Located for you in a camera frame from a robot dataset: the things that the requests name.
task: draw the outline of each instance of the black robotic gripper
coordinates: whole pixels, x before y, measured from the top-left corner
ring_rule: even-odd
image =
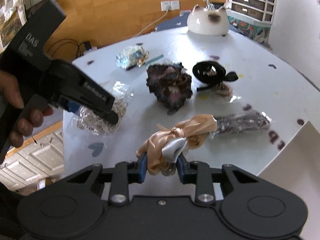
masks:
[[[195,184],[190,196],[134,196],[128,185],[142,183],[147,156],[103,169],[94,164],[23,198],[18,219],[22,239],[76,240],[298,240],[308,211],[295,194],[231,164],[222,169],[189,163],[181,155],[181,183]],[[104,183],[109,198],[101,200]],[[220,183],[223,200],[216,200]]]

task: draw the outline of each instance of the teal patterned box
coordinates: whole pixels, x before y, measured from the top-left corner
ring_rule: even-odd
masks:
[[[258,42],[258,43],[267,43],[271,25],[269,26],[259,26],[259,25],[253,25],[248,22],[239,20],[235,17],[228,16],[229,22],[231,25],[234,26],[236,24],[236,28],[238,29],[238,32],[242,35]]]

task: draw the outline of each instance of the black hair tie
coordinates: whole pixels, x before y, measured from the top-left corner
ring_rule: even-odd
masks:
[[[215,68],[215,75],[209,75],[212,67]],[[226,74],[226,69],[216,61],[202,61],[194,65],[192,72],[196,79],[207,84],[206,87],[199,87],[197,91],[207,90],[222,83],[223,81],[232,82],[238,80],[236,72],[231,71]]]

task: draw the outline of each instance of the human hand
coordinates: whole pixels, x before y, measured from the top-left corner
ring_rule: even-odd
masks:
[[[5,99],[15,108],[23,109],[24,102],[20,94],[17,79],[4,71],[0,70],[0,91],[4,94]],[[24,118],[18,121],[18,132],[10,133],[12,146],[20,147],[23,144],[23,136],[32,135],[33,128],[39,127],[43,123],[44,116],[52,115],[52,108],[48,107],[43,112],[34,109],[30,112],[29,120]]]

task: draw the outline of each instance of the white electrical socket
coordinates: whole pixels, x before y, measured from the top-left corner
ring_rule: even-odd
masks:
[[[180,10],[180,2],[179,0],[170,1],[171,10]]]
[[[170,1],[162,1],[161,2],[161,11],[171,10]]]

